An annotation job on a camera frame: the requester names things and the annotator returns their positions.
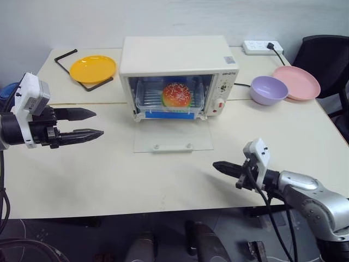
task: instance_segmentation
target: floor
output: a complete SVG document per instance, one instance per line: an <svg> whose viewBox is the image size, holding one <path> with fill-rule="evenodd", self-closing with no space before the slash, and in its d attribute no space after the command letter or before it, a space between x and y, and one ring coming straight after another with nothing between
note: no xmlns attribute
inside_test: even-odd
<svg viewBox="0 0 349 262"><path fill-rule="evenodd" d="M306 221L292 211L300 262L319 257ZM142 231L151 230L159 239L156 262L197 261L185 251L184 223L188 219L202 221L220 237L232 261L257 261L248 255L248 241L263 241L267 256L285 260L268 216L250 218L244 209L197 210L181 212L146 213L99 217L98 227L57 223L45 219L24 220L26 237L44 241L62 251L71 262L93 261L93 255L111 253L114 261L123 261L133 239ZM275 214L280 234L287 247L292 249L290 230L284 212ZM1 238L24 237L20 220L10 220ZM5 251L8 262L19 262L22 248ZM21 262L42 261L45 258L36 251L26 249ZM280 261L268 258L269 262Z"/></svg>

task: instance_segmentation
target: white table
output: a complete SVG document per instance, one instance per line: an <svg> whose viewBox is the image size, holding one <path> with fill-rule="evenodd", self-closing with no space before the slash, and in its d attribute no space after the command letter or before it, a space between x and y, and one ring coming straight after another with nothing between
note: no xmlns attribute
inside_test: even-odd
<svg viewBox="0 0 349 262"><path fill-rule="evenodd" d="M54 59L71 49L54 49L51 51L46 62L40 69L38 76L47 82L50 87L50 104L76 104L76 103L125 103L125 95L121 86L118 74L115 79L96 90L86 92L76 81L74 81ZM251 84L253 78L260 75L272 75L273 71L281 62L277 56L247 56L241 47L232 47L231 51L238 65L240 72L237 83ZM77 53L59 60L59 62L70 69L71 65L78 59L90 55L109 56L120 63L122 49L79 49ZM249 99L248 88L234 86L228 100Z"/></svg>
<svg viewBox="0 0 349 262"><path fill-rule="evenodd" d="M208 121L214 150L167 154L133 153L137 123L126 104L83 107L97 117L61 121L60 130L104 130L100 138L55 150L22 145L5 151L11 218L263 205L257 193L235 188L235 178L212 167L219 160L242 164L242 148L257 137L269 146L270 169L313 176L349 197L349 148L314 100L228 101L222 115Z"/></svg>

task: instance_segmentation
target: sticker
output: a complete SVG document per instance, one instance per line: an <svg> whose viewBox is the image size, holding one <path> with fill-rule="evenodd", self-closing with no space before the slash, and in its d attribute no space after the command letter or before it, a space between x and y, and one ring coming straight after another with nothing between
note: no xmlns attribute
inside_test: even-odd
<svg viewBox="0 0 349 262"><path fill-rule="evenodd" d="M232 56L225 56L224 59L227 64L235 64L234 58Z"/></svg>

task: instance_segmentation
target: electrical outlet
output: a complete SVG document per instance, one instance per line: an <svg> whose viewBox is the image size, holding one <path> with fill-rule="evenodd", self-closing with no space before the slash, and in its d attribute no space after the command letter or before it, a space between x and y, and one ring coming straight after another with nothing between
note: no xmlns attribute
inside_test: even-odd
<svg viewBox="0 0 349 262"><path fill-rule="evenodd" d="M274 45L274 49L278 54L282 54L284 51L278 41L267 40L245 40L242 44L242 48L246 55L276 56L273 50L267 48L268 43Z"/></svg>

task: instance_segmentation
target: lavender bowl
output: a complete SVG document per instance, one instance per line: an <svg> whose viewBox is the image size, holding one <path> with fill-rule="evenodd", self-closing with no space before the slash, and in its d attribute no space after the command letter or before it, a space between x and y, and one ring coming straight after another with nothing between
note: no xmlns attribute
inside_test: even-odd
<svg viewBox="0 0 349 262"><path fill-rule="evenodd" d="M259 104L274 105L288 96L288 88L279 79L262 75L253 79L250 95Z"/></svg>

